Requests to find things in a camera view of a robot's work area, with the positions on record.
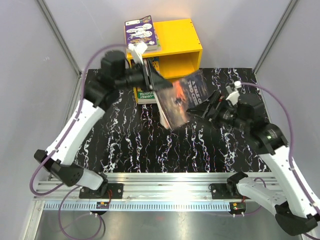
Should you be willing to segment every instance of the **metal grate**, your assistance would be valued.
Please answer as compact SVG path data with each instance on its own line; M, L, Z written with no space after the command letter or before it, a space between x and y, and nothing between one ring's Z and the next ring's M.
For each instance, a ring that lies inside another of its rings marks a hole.
M44 210L58 210L60 201L47 201ZM228 212L229 202L111 202L108 209L97 208L97 201L67 201L61 210L67 211L127 211L127 212Z

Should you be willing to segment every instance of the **marble tabletop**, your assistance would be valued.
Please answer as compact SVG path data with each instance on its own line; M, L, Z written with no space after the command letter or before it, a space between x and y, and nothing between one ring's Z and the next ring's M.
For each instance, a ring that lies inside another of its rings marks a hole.
M89 70L87 80L96 72ZM226 85L238 80L256 83L251 68L204 68L203 74L210 92L226 94ZM254 87L241 91L260 96ZM157 105L136 104L133 90L120 91L83 141L75 162L104 173L269 171L241 132L227 127L216 131L198 119L167 130L160 124Z

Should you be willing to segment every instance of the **shelf top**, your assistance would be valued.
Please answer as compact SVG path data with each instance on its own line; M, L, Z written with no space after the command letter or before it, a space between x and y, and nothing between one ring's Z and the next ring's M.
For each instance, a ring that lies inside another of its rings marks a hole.
M196 29L190 18L160 21L153 24L161 44L161 51L146 53L143 55L144 58L202 50ZM126 57L129 60L132 59L130 53L127 53Z

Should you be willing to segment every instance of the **gray floor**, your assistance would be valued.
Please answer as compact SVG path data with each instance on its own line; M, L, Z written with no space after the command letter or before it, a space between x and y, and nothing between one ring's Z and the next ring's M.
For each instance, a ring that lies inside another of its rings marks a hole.
M83 211L63 211L62 225L66 226ZM67 239L59 229L56 211L42 214L36 240ZM280 229L266 210L253 216L230 217L228 213L208 212L115 212L103 215L106 224L102 240L300 240ZM99 220L86 216L67 228L74 238L92 236Z

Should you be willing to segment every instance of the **purple book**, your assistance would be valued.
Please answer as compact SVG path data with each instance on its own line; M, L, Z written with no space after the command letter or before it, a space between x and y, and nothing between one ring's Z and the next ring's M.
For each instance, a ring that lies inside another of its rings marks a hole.
M141 19L126 21L124 30L127 45L136 45L144 42L148 46L147 50L156 50L158 48L155 28L150 15Z

